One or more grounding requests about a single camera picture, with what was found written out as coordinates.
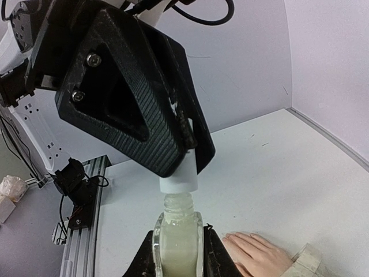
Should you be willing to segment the white nail polish cap brush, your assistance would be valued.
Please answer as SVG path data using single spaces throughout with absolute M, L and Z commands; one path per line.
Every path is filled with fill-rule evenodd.
M 195 149 L 186 152 L 181 164 L 167 178 L 160 177 L 160 191 L 165 194 L 192 193 L 198 189 Z

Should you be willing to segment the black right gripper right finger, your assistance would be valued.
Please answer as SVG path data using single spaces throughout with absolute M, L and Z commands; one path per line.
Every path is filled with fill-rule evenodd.
M 242 276 L 228 254 L 220 237 L 210 224 L 204 227 L 204 276 Z

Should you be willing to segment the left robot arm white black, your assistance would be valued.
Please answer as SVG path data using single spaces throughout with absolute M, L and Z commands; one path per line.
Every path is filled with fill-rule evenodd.
M 61 146 L 35 102 L 55 92 L 59 117 L 160 177 L 215 147 L 184 48 L 155 28 L 173 1 L 21 1 L 1 40 L 1 109 L 28 136 L 59 192 L 74 205 L 69 227 L 93 225 L 99 176 Z

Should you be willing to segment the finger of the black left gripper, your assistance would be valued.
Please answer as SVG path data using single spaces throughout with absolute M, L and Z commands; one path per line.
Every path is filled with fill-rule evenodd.
M 195 172 L 214 158 L 216 149 L 197 98 L 184 47 L 138 20 L 145 49 L 145 79 L 135 90 L 140 110 L 135 161 L 156 175 L 173 175 L 185 155 L 195 153 Z
M 100 10 L 55 95 L 61 119 L 160 177 L 185 156 L 163 61 L 171 39 L 116 8 Z

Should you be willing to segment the clear nail polish bottle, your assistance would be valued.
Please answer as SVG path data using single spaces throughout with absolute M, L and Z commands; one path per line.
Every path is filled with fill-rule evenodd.
M 191 193 L 166 194 L 152 236 L 156 276 L 203 276 L 204 230 Z

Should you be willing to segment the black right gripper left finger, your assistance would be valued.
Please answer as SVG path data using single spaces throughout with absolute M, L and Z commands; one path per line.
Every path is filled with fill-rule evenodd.
M 123 277 L 155 277 L 153 261 L 153 230 L 149 231 Z

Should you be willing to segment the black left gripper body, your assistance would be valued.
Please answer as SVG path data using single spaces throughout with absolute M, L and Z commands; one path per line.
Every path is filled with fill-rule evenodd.
M 44 76 L 58 88 L 69 70 L 77 46 L 101 9 L 100 1 L 52 1 L 35 41 L 25 74 L 25 89 L 32 93 Z

